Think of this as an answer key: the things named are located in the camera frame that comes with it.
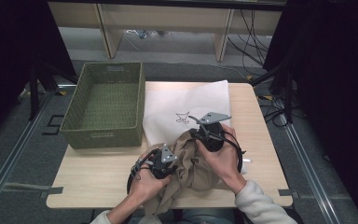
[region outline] beige cloth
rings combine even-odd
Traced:
[[[152,200],[144,204],[145,214],[161,214],[168,211],[172,200],[175,200],[183,188],[196,191],[211,189],[219,181],[219,177],[210,169],[208,163],[199,153],[196,141],[189,132],[183,133],[170,147],[177,156],[173,165],[177,165],[176,172],[172,174],[172,181],[160,191]]]

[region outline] green basket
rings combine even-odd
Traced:
[[[142,144],[141,63],[85,63],[60,131],[74,149]]]

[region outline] sleeve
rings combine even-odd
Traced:
[[[112,224],[110,223],[109,219],[107,219],[106,214],[109,210],[101,212],[90,224]]]
[[[265,195],[263,190],[253,181],[248,180],[246,186],[235,197],[235,205],[251,219],[254,224],[296,223],[284,209]]]

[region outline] wooden table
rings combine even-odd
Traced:
[[[196,82],[146,82],[146,90],[182,90],[202,85]],[[292,196],[280,196],[288,189],[269,131],[255,98],[253,87],[229,83],[231,125],[243,150],[247,179],[255,180],[275,203],[290,206]],[[70,146],[62,159],[53,188],[63,187],[61,194],[50,194],[50,208],[111,208],[126,196],[130,169],[147,149],[146,139],[140,147],[91,148],[74,150]],[[234,194],[224,184],[196,192],[184,189],[172,208],[235,207]]]

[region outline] floor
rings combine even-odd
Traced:
[[[134,33],[124,34],[115,58],[107,59],[99,30],[60,28],[60,32],[73,61],[207,64],[239,73],[244,80],[250,73],[240,69],[243,65],[252,73],[263,72],[258,63],[248,57],[242,57],[242,53],[238,52],[230,43],[227,44],[224,60],[220,63],[217,62],[210,34],[168,32],[166,35],[158,35],[154,31],[149,31],[148,36],[143,39]],[[240,48],[244,47],[244,42],[239,36],[231,35],[230,39]],[[269,36],[260,36],[259,39],[265,46],[269,45]],[[251,55],[259,59],[255,48],[247,49]],[[256,87],[255,92],[259,95],[268,95],[266,89]],[[52,115],[63,114],[64,111],[53,111],[57,107],[55,104],[62,104],[62,100],[68,101],[70,98],[52,96],[50,106],[47,107],[47,114],[41,118],[40,122],[48,123]],[[27,104],[29,97],[23,97],[22,101],[23,104]],[[261,107],[264,114],[271,112],[269,106],[273,102],[259,101],[260,105],[265,105]],[[276,106],[280,106],[279,100],[276,101]],[[14,110],[10,113],[23,116],[10,117],[11,119],[5,120],[1,125],[0,137],[4,136],[7,144],[5,147],[0,147],[0,168],[10,156],[10,151],[13,148],[8,146],[15,146],[18,139],[22,138],[22,131],[27,128],[28,108],[19,106]],[[323,147],[319,144],[301,111],[298,110],[294,113],[294,125],[291,127],[278,127],[284,122],[284,117],[275,119],[275,124],[271,121],[267,122],[287,182],[294,195],[294,208],[307,224],[357,224],[356,207],[345,187],[340,183],[334,167],[323,158]],[[81,223],[90,219],[91,210],[51,210],[46,208],[46,199],[41,192],[46,191],[51,185],[54,173],[60,165],[60,161],[50,162],[48,157],[51,153],[63,155],[65,147],[55,148],[53,151],[37,150],[37,148],[38,146],[46,148],[49,144],[53,146],[57,142],[64,146],[65,140],[57,135],[51,136],[49,141],[41,142],[42,140],[37,136],[40,133],[54,130],[54,127],[46,126],[38,126],[34,130],[34,137],[27,143],[32,148],[22,152],[22,157],[29,159],[18,161],[0,194],[0,223],[8,223],[9,220],[10,223],[23,223],[24,220],[34,222],[36,214],[39,215],[38,222],[40,223]],[[297,139],[300,142],[296,144],[296,139],[290,135],[298,136]],[[42,171],[34,173],[30,169],[41,169]],[[327,199],[330,210],[324,208],[326,202],[321,202],[320,199]]]

